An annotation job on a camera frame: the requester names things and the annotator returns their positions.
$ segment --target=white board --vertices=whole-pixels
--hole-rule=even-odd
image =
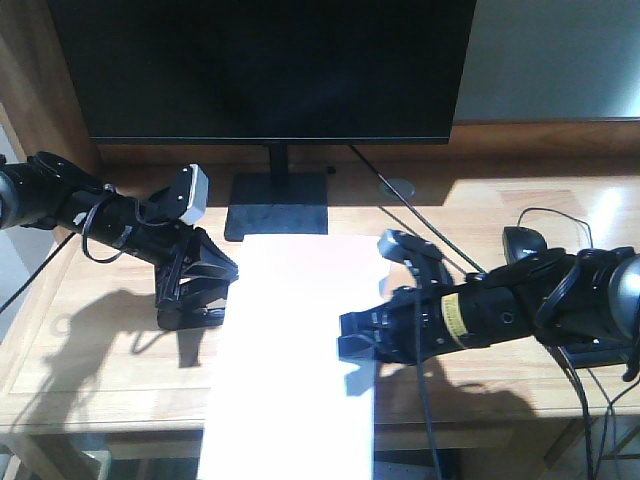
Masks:
[[[198,479],[372,478],[375,364],[340,361],[336,339],[340,314],[382,302],[377,240],[245,237]]]

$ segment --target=monitor stand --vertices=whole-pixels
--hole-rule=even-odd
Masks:
[[[269,144],[269,173],[233,180],[224,238],[263,233],[327,234],[327,185],[319,173],[289,173],[286,144]]]

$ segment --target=wall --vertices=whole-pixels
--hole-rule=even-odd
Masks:
[[[457,120],[640,117],[640,2],[478,0]]]
[[[9,163],[18,161],[4,129],[0,125],[0,153]],[[50,232],[15,227],[0,231],[0,304],[15,292],[40,265],[53,242]],[[7,310],[0,314],[0,341],[24,300],[22,294]]]

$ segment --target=black cable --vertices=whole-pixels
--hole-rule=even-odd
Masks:
[[[82,253],[84,253],[88,259],[93,260],[94,262],[97,262],[97,263],[105,264],[105,263],[115,262],[118,258],[120,258],[120,255],[124,253],[124,251],[119,251],[118,253],[116,253],[115,255],[109,258],[95,258],[93,255],[91,255],[91,252],[89,251],[89,232],[91,231],[91,227],[93,226],[93,221],[95,220],[95,217],[98,211],[100,210],[100,208],[115,198],[116,198],[115,190],[113,189],[105,190],[102,198],[98,200],[95,203],[95,205],[93,205],[93,207],[91,207],[91,210],[89,210],[89,213],[87,214],[87,218],[85,218],[84,225],[82,226]]]
[[[569,382],[573,386],[573,389],[578,395],[580,400],[580,408],[582,410],[582,422],[584,428],[584,441],[585,441],[585,454],[587,464],[587,479],[595,480],[595,472],[593,468],[593,442],[591,439],[591,415],[589,413],[589,402],[587,400],[587,394],[584,391],[584,385],[582,380],[569,361],[569,357],[564,348],[562,347],[545,347],[556,361],[558,366],[562,369],[564,374],[569,379]]]
[[[409,232],[411,235],[413,235],[414,237],[418,237],[418,238],[422,238],[420,237],[420,235],[418,234],[418,232],[416,232],[414,229],[412,229],[409,225],[407,225],[406,223],[404,223],[402,220],[400,220],[400,218],[398,218],[397,216],[395,216],[393,213],[391,213],[389,210],[387,210],[386,208],[384,208],[383,206],[379,205],[378,208],[380,210],[382,210],[384,213],[386,213],[387,215],[389,215],[389,217],[391,217],[393,220],[395,220],[396,222],[398,222],[398,224],[400,226],[402,226],[402,228],[404,228],[407,232]],[[466,275],[467,272],[465,272],[465,270],[458,265],[456,262],[454,262],[453,260],[451,260],[449,257],[447,257],[445,254],[442,254],[442,259],[447,262],[449,265],[451,265],[453,268],[455,268],[458,272],[460,272],[462,275]]]
[[[414,292],[414,335],[416,348],[416,374],[418,376],[418,392],[420,393],[420,403],[422,404],[422,415],[424,423],[427,427],[427,440],[429,441],[429,449],[433,458],[433,466],[436,469],[436,478],[442,480],[442,469],[440,467],[440,459],[438,458],[438,447],[436,446],[436,436],[433,432],[433,419],[431,417],[431,407],[429,406],[429,393],[427,392],[427,384],[425,381],[424,365],[422,363],[422,285],[420,284],[420,276],[414,275],[416,280],[416,289]]]
[[[572,217],[571,215],[568,215],[568,214],[566,214],[564,212],[561,212],[560,210],[556,210],[554,208],[546,208],[546,207],[528,207],[528,208],[525,208],[522,212],[520,212],[520,216],[518,217],[518,223],[516,225],[519,227],[520,223],[522,222],[522,218],[525,216],[525,214],[527,212],[533,212],[533,211],[551,212],[551,213],[555,213],[555,214],[558,214],[558,215],[562,215],[563,217],[568,218],[569,220],[573,220],[574,222],[586,227],[587,236],[588,236],[588,239],[589,239],[589,248],[593,248],[593,235],[591,234],[591,225],[589,225],[584,220],[580,220],[579,218]]]
[[[133,199],[135,205],[133,207],[133,212],[134,215],[136,216],[136,221],[142,225],[144,225],[145,227],[166,227],[167,225],[169,225],[171,223],[170,220],[164,221],[164,222],[158,222],[158,223],[151,223],[151,222],[147,222],[143,217],[142,217],[142,212],[140,212],[140,200],[138,200],[135,197],[130,197]]]
[[[603,425],[602,425],[602,436],[600,437],[600,447],[598,448],[598,456],[596,458],[596,466],[595,466],[595,469],[594,469],[594,476],[597,479],[598,478],[598,474],[600,473],[600,465],[602,463],[602,457],[604,456],[605,443],[607,441],[607,429],[608,429],[608,424],[609,424],[609,409],[611,409],[611,413],[612,413],[613,416],[615,416],[615,410],[613,409],[613,406],[611,405],[611,398],[609,398],[609,395],[607,394],[607,391],[604,389],[604,386],[602,385],[602,383],[600,383],[600,380],[598,379],[598,377],[596,377],[596,374],[590,368],[587,368],[587,372],[589,372],[589,375],[591,375],[591,378],[596,383],[598,389],[600,389],[600,393],[602,393],[602,396],[604,397],[605,401],[607,402],[607,409],[606,409],[606,411],[604,413],[604,419],[603,419]]]
[[[47,258],[44,259],[44,261],[40,264],[36,271],[31,274],[27,281],[24,282],[22,286],[18,288],[18,290],[16,290],[13,295],[11,295],[11,297],[9,297],[9,300],[2,304],[2,306],[0,307],[0,314],[2,314],[2,312],[4,312],[9,307],[9,305],[11,305],[16,300],[16,298],[18,298],[22,294],[22,292],[27,289],[29,285],[31,285],[36,277],[40,275],[40,273],[42,273],[42,270],[44,270],[44,268],[49,264],[51,260],[53,260],[53,258],[58,253],[60,253],[60,250],[62,250],[67,245],[67,243],[69,243],[69,240],[71,240],[71,237],[73,237],[74,235],[75,233],[70,233],[69,235],[67,235],[67,237],[62,242],[60,242],[60,245],[58,245],[56,249],[51,252]]]
[[[603,430],[602,430],[602,437],[600,440],[600,449],[598,451],[598,459],[596,461],[596,470],[595,470],[595,474],[596,474],[596,478],[597,475],[600,471],[600,465],[602,463],[602,459],[604,457],[604,448],[605,448],[605,442],[606,442],[606,436],[607,436],[607,426],[608,426],[608,419],[609,419],[609,415],[611,415],[611,419],[612,419],[612,423],[613,423],[613,447],[612,447],[612,451],[613,451],[613,460],[615,462],[615,466],[616,466],[616,474],[618,475],[618,477],[621,478],[620,475],[620,467],[618,465],[618,455],[617,455],[617,450],[618,450],[618,440],[617,440],[617,416],[616,416],[616,411],[615,411],[615,404],[616,402],[618,402],[623,396],[625,396],[627,393],[629,393],[632,389],[634,389],[635,387],[637,387],[640,384],[640,378],[638,378],[632,385],[629,385],[627,388],[625,388],[622,392],[620,392],[618,395],[616,395],[613,400],[611,400],[609,398],[609,395],[607,394],[606,390],[604,389],[604,387],[602,386],[602,383],[600,383],[600,380],[598,380],[598,378],[595,376],[595,374],[593,373],[593,371],[591,371],[591,369],[587,369],[587,371],[589,372],[589,374],[591,375],[591,378],[593,378],[594,382],[596,383],[596,385],[598,386],[598,388],[600,389],[600,391],[602,392],[602,395],[605,397],[606,401],[607,401],[607,409],[605,411],[605,415],[604,415],[604,425],[603,425]]]
[[[378,171],[378,169],[376,167],[373,166],[373,164],[367,160],[367,158],[360,152],[360,150],[358,150],[355,146],[353,145],[349,145],[349,148],[351,149],[351,151],[353,151],[353,153],[355,153],[358,158],[360,158],[360,160],[362,160],[362,162],[369,167],[369,169],[380,179],[380,181],[382,183],[384,183],[386,185],[386,187],[391,190],[391,192],[398,198],[398,200],[400,200],[402,203],[404,203],[404,205],[411,210],[411,213],[413,213],[416,218],[418,220],[420,220],[420,222],[422,222],[422,224],[427,227],[429,230],[431,230],[431,232],[438,237],[440,240],[442,240],[451,250],[453,250],[454,252],[456,252],[458,255],[460,255],[461,258],[463,258],[469,265],[471,265],[473,268],[476,269],[476,271],[480,272],[480,273],[486,273],[486,271],[480,266],[478,265],[476,262],[474,262],[466,253],[464,253],[462,250],[460,250],[451,240],[449,240],[447,237],[445,237],[440,230],[438,230],[436,227],[434,227],[426,218],[424,218],[424,216],[422,216],[422,214],[420,212],[418,212],[418,210],[416,210],[416,208],[411,205],[407,199],[405,199],[402,194],[400,192],[398,192],[398,190],[395,189],[395,187],[393,185],[391,185],[389,183],[389,181],[382,175],[382,173],[380,173]]]

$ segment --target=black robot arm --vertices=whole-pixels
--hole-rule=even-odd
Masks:
[[[169,330],[219,325],[238,277],[236,264],[193,224],[206,207],[208,180],[197,165],[180,170],[171,185],[140,202],[48,152],[26,163],[0,166],[0,229],[62,226],[140,258],[155,267],[158,325]]]
[[[488,274],[467,275],[460,285],[452,284],[442,254],[429,242],[389,230],[378,248],[413,270],[421,318],[415,315],[413,287],[396,290],[389,302],[366,312],[342,315],[343,357],[366,355],[373,346],[382,362],[415,364],[419,321],[421,361],[530,335],[554,346],[610,339],[633,352],[624,380],[638,374],[640,255],[631,247],[577,255],[552,248]]]

